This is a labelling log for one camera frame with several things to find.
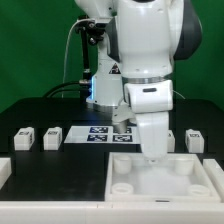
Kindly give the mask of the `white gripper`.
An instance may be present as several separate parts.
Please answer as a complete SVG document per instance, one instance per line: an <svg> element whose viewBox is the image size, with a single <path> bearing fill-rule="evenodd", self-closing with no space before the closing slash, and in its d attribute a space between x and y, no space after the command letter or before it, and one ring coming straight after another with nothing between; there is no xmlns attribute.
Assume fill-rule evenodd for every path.
<svg viewBox="0 0 224 224"><path fill-rule="evenodd" d="M127 104L120 105L113 109L112 125L119 134L123 134L127 131L128 120L134 117ZM164 157L168 150L169 114L167 112L137 114L136 122L144 156L151 160Z"/></svg>

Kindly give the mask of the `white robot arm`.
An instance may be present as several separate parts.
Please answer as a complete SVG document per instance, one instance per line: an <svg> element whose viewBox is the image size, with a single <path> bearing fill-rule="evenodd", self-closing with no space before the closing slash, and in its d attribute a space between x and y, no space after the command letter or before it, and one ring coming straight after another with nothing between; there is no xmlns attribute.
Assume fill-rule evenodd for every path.
<svg viewBox="0 0 224 224"><path fill-rule="evenodd" d="M98 69L87 105L113 111L119 133L135 123L145 157L168 151L174 62L199 47L202 27L192 0L75 0L87 14Z"/></svg>

